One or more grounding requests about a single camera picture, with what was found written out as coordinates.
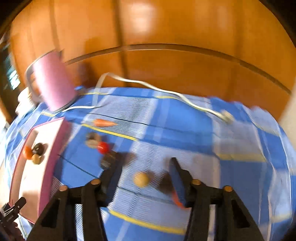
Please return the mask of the small orange tangerine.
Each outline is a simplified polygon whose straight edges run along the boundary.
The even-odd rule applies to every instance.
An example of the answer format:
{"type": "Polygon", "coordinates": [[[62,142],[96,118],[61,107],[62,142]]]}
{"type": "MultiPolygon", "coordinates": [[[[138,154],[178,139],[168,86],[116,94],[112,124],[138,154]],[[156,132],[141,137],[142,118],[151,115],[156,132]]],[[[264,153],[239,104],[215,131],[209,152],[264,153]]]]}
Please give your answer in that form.
{"type": "Polygon", "coordinates": [[[29,146],[23,148],[23,157],[27,160],[31,160],[33,156],[32,149],[29,146]]]}

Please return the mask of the dark brown passion fruit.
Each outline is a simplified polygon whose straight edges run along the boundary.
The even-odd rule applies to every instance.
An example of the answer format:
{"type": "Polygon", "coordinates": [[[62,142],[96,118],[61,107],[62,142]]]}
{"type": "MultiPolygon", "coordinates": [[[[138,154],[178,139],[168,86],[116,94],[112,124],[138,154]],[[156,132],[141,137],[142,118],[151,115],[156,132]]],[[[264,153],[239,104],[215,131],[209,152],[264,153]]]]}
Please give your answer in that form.
{"type": "Polygon", "coordinates": [[[103,170],[109,169],[113,164],[117,163],[117,152],[110,151],[104,154],[100,160],[100,167],[103,170]]]}

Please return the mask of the red cherry tomato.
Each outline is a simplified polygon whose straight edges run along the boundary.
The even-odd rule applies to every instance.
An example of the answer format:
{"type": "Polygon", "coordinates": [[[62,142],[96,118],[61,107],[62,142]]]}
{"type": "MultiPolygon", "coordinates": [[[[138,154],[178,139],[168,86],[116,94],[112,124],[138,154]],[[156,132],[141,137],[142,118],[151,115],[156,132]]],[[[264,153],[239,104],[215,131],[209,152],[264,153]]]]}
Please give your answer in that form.
{"type": "Polygon", "coordinates": [[[105,155],[110,151],[109,144],[106,142],[99,142],[97,145],[97,150],[100,152],[100,154],[105,155]]]}

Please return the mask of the small tan round fruit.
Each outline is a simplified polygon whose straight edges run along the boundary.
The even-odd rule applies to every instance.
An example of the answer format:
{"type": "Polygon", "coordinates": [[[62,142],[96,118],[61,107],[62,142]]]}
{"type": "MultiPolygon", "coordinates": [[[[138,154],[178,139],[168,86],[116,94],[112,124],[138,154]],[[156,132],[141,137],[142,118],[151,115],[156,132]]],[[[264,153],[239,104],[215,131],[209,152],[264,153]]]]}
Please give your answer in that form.
{"type": "Polygon", "coordinates": [[[145,188],[149,185],[150,178],[146,172],[137,172],[133,177],[134,184],[139,188],[145,188]]]}

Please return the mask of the orange toy carrot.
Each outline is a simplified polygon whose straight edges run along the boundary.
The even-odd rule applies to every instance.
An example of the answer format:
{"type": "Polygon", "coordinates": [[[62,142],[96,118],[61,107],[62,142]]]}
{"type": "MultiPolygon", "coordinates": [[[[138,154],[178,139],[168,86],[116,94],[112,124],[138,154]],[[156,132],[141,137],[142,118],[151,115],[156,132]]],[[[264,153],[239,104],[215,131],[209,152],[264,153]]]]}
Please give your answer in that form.
{"type": "Polygon", "coordinates": [[[117,125],[117,123],[97,118],[93,121],[93,125],[95,125],[96,127],[104,128],[104,127],[109,127],[109,126],[115,126],[115,125],[117,125]]]}

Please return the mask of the pink white shallow box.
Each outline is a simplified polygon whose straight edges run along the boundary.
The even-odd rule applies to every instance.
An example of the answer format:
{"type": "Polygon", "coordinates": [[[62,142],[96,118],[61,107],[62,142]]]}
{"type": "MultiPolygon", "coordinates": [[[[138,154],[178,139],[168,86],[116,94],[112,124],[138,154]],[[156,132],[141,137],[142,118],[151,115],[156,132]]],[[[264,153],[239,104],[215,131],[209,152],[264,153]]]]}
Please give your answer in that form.
{"type": "Polygon", "coordinates": [[[21,145],[21,151],[37,143],[45,145],[38,165],[20,153],[11,179],[9,204],[14,205],[24,197],[26,204],[21,208],[20,215],[31,223],[37,221],[49,202],[55,164],[70,130],[71,124],[65,118],[58,118],[33,127],[21,145]]]}

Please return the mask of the small yellow-brown fruit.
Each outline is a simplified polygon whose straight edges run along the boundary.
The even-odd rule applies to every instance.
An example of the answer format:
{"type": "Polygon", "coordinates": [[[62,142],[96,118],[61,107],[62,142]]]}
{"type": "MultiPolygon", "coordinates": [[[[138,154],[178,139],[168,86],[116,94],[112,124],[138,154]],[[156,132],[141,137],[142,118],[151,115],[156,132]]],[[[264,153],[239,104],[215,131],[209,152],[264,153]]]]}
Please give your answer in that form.
{"type": "Polygon", "coordinates": [[[43,156],[40,156],[38,154],[33,154],[31,160],[32,160],[32,163],[35,164],[35,165],[39,165],[41,164],[42,162],[42,158],[43,156]]]}

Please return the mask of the dark brown fruit in box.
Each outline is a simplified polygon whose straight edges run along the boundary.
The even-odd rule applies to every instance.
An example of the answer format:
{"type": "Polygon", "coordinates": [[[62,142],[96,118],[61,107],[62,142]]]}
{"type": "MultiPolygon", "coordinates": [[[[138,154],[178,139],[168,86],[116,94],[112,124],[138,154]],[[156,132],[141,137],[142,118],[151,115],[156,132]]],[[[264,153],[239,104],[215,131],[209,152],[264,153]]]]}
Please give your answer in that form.
{"type": "Polygon", "coordinates": [[[45,151],[45,147],[42,143],[37,143],[32,148],[32,153],[35,155],[42,156],[45,151]]]}

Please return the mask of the blue plaid tablecloth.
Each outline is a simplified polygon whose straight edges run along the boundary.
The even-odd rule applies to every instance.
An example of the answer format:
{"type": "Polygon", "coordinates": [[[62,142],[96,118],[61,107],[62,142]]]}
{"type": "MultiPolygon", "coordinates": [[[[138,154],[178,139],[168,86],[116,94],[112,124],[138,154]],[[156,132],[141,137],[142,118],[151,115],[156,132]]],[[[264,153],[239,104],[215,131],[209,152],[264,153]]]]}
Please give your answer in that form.
{"type": "Polygon", "coordinates": [[[34,126],[64,117],[72,125],[56,162],[52,191],[61,185],[82,186],[102,173],[100,153],[86,146],[97,132],[117,152],[126,153],[112,203],[102,210],[109,240],[183,240],[190,211],[177,207],[163,192],[170,158],[208,186],[234,188],[265,240],[281,240],[295,217],[295,150],[284,130],[267,111],[239,102],[190,96],[198,106],[226,110],[224,123],[177,98],[141,88],[86,90],[73,109],[53,114],[41,104],[18,117],[5,137],[6,181],[34,126]],[[95,119],[117,123],[96,127],[95,119]],[[145,188],[133,177],[146,172],[145,188]]]}

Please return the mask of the cut dark fruit half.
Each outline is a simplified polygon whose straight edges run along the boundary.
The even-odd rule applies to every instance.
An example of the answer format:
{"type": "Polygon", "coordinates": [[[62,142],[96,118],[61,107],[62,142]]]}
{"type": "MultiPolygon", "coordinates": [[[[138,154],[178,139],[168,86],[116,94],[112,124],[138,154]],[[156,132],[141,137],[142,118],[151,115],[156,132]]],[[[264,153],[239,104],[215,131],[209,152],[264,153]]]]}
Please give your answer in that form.
{"type": "Polygon", "coordinates": [[[96,132],[89,132],[86,135],[85,144],[87,147],[96,149],[101,142],[101,136],[96,132]]]}

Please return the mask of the silver ornate tissue box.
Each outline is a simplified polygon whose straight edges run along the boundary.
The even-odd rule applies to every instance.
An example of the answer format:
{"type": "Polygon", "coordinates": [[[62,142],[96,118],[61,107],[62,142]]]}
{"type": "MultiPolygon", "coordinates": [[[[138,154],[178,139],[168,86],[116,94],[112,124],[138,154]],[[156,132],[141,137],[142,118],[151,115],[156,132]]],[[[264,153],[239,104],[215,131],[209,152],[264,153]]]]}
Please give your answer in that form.
{"type": "Polygon", "coordinates": [[[29,88],[26,87],[18,95],[18,105],[16,107],[15,113],[19,116],[23,116],[31,110],[36,108],[36,103],[32,100],[32,94],[29,88]]]}

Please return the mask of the pink grey electric kettle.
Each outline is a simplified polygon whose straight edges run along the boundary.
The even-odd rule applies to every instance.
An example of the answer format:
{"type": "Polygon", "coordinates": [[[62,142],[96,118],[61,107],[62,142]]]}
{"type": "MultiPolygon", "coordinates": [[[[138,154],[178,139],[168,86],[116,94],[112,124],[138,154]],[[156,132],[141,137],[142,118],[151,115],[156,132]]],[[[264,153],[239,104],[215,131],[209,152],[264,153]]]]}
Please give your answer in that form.
{"type": "Polygon", "coordinates": [[[25,71],[26,85],[32,100],[36,103],[44,102],[54,113],[66,109],[78,97],[61,58],[61,51],[49,51],[37,58],[25,71]]]}

